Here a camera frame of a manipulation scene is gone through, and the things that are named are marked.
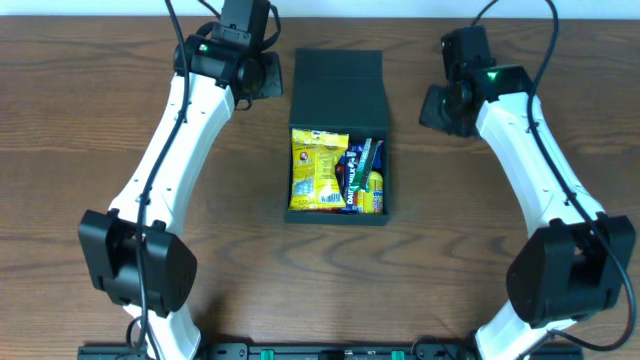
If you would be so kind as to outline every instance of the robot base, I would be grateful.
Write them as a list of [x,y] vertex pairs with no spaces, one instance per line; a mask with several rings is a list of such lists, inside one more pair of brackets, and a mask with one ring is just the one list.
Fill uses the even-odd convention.
[[[214,344],[202,349],[196,360],[476,360],[468,345],[460,342],[411,345],[304,345],[265,346],[242,343]],[[124,346],[81,346],[78,360],[139,360]],[[543,346],[530,360],[583,360],[575,346]]]

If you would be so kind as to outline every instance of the wood grain surface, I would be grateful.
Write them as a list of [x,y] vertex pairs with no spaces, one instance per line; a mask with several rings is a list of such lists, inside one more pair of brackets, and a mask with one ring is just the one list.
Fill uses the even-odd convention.
[[[190,33],[205,18],[181,19]],[[506,301],[526,242],[520,207],[486,143],[418,125],[444,83],[439,38],[468,20],[284,19],[285,96],[238,112],[202,170],[183,237],[199,269],[197,325],[256,342],[463,337]],[[488,20],[498,62],[537,70],[549,21]],[[570,164],[610,214],[640,224],[640,23],[563,21],[539,91]],[[124,340],[122,309],[92,288],[77,239],[106,210],[164,109],[176,45],[168,18],[0,18],[0,359],[70,359]],[[294,50],[384,51],[393,217],[384,228],[288,225]],[[640,289],[636,251],[630,274]],[[571,330],[598,343],[626,304]],[[614,354],[636,359],[640,336]]]

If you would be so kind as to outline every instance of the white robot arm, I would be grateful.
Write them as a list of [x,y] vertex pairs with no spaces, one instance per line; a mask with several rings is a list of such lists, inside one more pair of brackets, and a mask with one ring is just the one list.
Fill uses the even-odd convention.
[[[507,273],[509,301],[475,334],[476,351],[482,360],[521,359],[550,334],[615,304],[635,232],[626,217],[607,217],[582,186],[537,96],[528,111],[531,80],[521,66],[495,66],[484,28],[445,35],[442,54],[449,85],[431,86],[420,123],[489,143],[518,198],[529,239]],[[609,249],[592,224],[607,234],[602,241]]]
[[[169,10],[175,20],[173,9]],[[270,11],[278,30],[263,40]],[[251,106],[255,99],[282,94],[278,56],[264,53],[279,33],[277,9],[269,1],[234,1],[225,5],[219,22],[203,25],[186,39],[184,47],[181,43],[174,55],[176,74],[167,106],[142,161],[108,213],[89,210],[80,224],[80,242],[94,286],[134,318],[143,315],[139,274],[146,279],[150,311],[146,312],[149,330],[145,335],[148,344],[156,345],[155,351],[147,347],[152,358],[189,360],[198,350],[201,334],[186,304],[197,262],[179,236],[202,165],[238,101]],[[180,116],[185,108],[185,74],[189,76],[189,103]],[[176,121],[183,122],[177,127]],[[164,159],[158,160],[166,146]],[[152,168],[158,165],[156,176],[151,177]],[[145,204],[140,204],[148,181],[150,190]],[[140,216],[142,247],[132,238],[139,231]],[[137,249],[143,249],[144,261],[133,256]]]
[[[216,80],[207,76],[190,74],[191,92],[186,122],[180,127],[165,160],[158,171],[144,225],[155,221],[166,224],[165,231],[181,236],[191,191],[198,179],[204,160],[213,140],[226,124],[235,108],[231,87],[216,86]],[[124,190],[113,200],[109,210],[118,209],[118,218],[135,223],[140,205],[140,194],[151,167],[158,158],[182,106],[184,77],[176,74],[171,81],[171,91],[160,125],[147,148],[142,161]],[[139,306],[127,304],[125,310],[134,318],[141,315]],[[151,334],[156,339],[162,359],[193,359],[200,343],[200,331],[193,324],[189,307],[185,303],[180,310],[166,317],[149,313]],[[151,347],[148,355],[153,357]]]

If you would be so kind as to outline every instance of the dark green box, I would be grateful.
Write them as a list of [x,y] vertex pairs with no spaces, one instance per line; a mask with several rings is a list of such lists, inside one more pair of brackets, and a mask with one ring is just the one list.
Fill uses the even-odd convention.
[[[367,138],[384,140],[381,153],[384,213],[328,214],[287,209],[285,221],[385,225],[391,214],[390,124],[381,51],[297,49],[289,135],[295,128],[349,134],[350,143],[362,143]],[[292,165],[290,146],[287,207],[291,201]]]

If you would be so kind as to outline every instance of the yellow snack bag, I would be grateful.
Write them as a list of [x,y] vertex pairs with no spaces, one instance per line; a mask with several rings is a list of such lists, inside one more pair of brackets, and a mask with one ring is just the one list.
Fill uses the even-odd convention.
[[335,167],[349,146],[349,135],[292,129],[291,144],[293,183],[289,210],[345,207]]

